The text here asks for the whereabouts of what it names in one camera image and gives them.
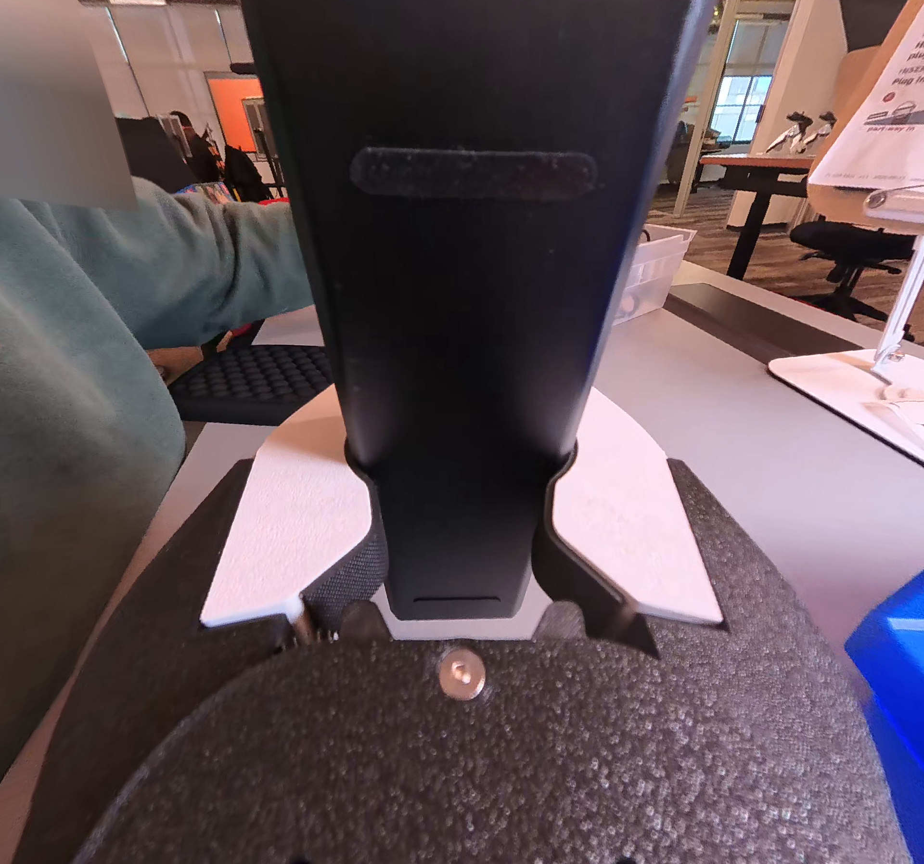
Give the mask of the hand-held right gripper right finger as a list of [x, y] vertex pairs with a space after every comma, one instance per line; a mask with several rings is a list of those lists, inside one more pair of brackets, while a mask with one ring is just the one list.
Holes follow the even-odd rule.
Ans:
[[546, 486], [531, 552], [531, 587], [582, 603], [587, 625], [628, 608], [720, 625], [713, 592], [666, 454], [592, 388], [570, 458]]

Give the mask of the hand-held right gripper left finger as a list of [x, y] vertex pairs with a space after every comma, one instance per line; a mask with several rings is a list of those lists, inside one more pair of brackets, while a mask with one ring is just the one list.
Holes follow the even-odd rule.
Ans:
[[202, 605], [205, 627], [309, 616], [339, 627], [348, 604], [384, 583], [375, 491], [349, 465], [330, 387], [274, 429], [255, 455]]

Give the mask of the clear plastic bin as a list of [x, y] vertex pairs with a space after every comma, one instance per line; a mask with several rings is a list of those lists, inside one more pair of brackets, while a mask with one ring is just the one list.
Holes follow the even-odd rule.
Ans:
[[648, 222], [629, 262], [612, 325], [661, 309], [696, 230]]

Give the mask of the black usb hub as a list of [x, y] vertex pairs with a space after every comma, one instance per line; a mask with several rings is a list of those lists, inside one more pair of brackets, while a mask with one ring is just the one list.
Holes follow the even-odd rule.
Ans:
[[399, 619], [513, 616], [716, 0], [240, 0]]

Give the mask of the blue plastic bin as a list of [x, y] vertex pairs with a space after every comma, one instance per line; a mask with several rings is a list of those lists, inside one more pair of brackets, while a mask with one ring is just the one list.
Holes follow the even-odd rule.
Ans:
[[923, 861], [923, 575], [872, 610], [846, 641], [871, 697], [864, 713], [912, 861]]

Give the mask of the person's left forearm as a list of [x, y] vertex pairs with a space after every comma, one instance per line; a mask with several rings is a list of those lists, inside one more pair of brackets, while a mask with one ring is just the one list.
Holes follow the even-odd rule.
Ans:
[[287, 203], [214, 203], [135, 184], [138, 211], [120, 225], [127, 283], [112, 304], [143, 346], [200, 346], [313, 304]]

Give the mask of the white document stand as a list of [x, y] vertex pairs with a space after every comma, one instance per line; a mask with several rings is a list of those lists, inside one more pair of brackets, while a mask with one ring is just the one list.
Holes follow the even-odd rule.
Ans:
[[[906, 26], [918, 11], [922, 11], [922, 6], [923, 0], [908, 0], [884, 42], [896, 27]], [[850, 90], [845, 110], [863, 76]], [[809, 175], [833, 136], [834, 133], [815, 157]], [[814, 208], [830, 221], [882, 227], [890, 234], [910, 234], [916, 239], [915, 246], [898, 297], [875, 348], [778, 359], [769, 362], [768, 370], [803, 395], [922, 463], [923, 446], [908, 442], [906, 436], [891, 430], [866, 408], [879, 385], [913, 386], [923, 390], [922, 359], [902, 348], [908, 318], [922, 292], [922, 187], [829, 188], [811, 185], [808, 177], [808, 197]]]

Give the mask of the black office chair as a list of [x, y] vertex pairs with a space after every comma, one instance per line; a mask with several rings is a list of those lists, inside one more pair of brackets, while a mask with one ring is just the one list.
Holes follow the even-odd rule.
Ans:
[[795, 245], [808, 249], [801, 260], [816, 258], [833, 265], [826, 277], [827, 282], [834, 285], [833, 291], [795, 296], [795, 300], [851, 322], [856, 322], [857, 316], [887, 322], [887, 313], [856, 298], [853, 291], [867, 270], [900, 274], [902, 271], [893, 263], [912, 258], [916, 241], [914, 236], [820, 220], [795, 226], [789, 237]]

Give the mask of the wooden desk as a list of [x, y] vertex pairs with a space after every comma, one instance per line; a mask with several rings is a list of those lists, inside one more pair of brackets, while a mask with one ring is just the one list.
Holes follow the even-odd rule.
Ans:
[[723, 189], [747, 192], [754, 196], [726, 271], [730, 278], [742, 281], [772, 198], [805, 199], [812, 159], [802, 156], [722, 153], [702, 157], [699, 165], [701, 168], [713, 165], [724, 168], [724, 177], [720, 182]]

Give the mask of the printed instruction sheet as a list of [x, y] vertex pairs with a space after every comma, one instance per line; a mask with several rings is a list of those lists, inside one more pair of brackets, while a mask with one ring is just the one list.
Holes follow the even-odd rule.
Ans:
[[898, 26], [853, 91], [813, 186], [874, 190], [923, 182], [923, 12]]

